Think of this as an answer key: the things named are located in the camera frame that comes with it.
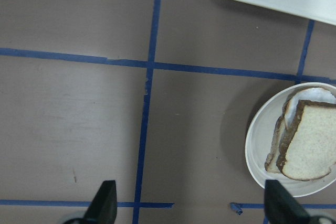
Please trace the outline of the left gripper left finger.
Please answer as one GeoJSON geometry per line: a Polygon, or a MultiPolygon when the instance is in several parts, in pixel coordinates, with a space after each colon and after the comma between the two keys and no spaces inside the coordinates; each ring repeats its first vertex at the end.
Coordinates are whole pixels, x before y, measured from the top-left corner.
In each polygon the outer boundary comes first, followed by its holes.
{"type": "Polygon", "coordinates": [[[117,190],[115,180],[105,180],[86,213],[83,223],[114,223],[117,217],[117,190]]]}

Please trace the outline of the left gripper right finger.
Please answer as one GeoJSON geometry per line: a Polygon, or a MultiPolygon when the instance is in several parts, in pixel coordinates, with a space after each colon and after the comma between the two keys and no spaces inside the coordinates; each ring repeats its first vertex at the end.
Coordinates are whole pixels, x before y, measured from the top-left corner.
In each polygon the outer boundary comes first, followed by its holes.
{"type": "Polygon", "coordinates": [[[315,223],[278,180],[266,180],[264,212],[270,223],[315,223]]]}

